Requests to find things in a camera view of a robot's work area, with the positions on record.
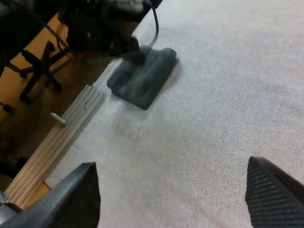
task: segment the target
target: black plastic part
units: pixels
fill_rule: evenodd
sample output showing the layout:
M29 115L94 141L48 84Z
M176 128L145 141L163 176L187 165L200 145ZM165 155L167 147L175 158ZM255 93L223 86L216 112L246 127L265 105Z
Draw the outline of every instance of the black plastic part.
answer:
M96 228L100 193L95 163L83 163L48 195L0 228Z
M265 158L249 159L245 200L255 228L304 227L304 186Z
M5 104L5 105L3 106L3 110L4 110L5 112L7 112L7 113L12 113L12 112L14 111L13 107L10 106L9 104Z

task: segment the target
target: chair leg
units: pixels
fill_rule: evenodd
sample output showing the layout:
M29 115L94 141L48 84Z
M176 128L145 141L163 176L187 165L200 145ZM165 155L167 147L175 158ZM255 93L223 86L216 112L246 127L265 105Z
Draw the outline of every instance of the chair leg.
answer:
M19 73L20 77L27 78L27 74L24 73L23 70L20 70L20 68L15 66L14 64L7 62L7 63L5 63L5 66L12 69L13 71Z
M29 80L28 84L23 89L23 91L19 97L19 100L23 101L27 105L29 105L32 102L32 99L28 97L28 94L31 91L31 89L34 87L36 82L40 79L41 75L42 75L41 71L34 72L33 76Z
M47 76L47 84L52 83L55 91L62 91L62 85L54 78L54 75L50 71L44 72L45 76Z

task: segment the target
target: black equipment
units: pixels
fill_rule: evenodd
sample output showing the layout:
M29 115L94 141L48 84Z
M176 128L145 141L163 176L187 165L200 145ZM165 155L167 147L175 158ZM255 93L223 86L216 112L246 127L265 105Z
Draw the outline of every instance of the black equipment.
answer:
M134 37L124 38L114 23L116 3L128 3L128 0L67 0L59 13L59 20L68 27L66 39L69 49L76 53L85 50L100 51L110 56L139 51L138 41ZM138 0L152 8L158 34L158 21L155 8L150 0Z

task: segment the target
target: black rubber pad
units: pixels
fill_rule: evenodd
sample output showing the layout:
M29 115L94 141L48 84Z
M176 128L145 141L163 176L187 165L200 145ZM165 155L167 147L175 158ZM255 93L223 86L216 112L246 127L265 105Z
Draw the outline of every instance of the black rubber pad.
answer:
M245 197L253 227L304 227L304 186L264 158L250 157Z

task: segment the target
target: black object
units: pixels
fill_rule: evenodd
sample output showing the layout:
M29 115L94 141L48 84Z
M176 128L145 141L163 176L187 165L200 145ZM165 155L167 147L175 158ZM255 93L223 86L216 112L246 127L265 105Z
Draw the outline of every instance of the black object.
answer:
M253 227L304 227L304 186L265 158L250 157L245 197Z
M117 67L107 80L107 86L114 95L147 110L176 62L176 52L170 48L153 50L142 46L137 55Z
M48 195L0 228L96 228L100 193L95 163L83 163Z

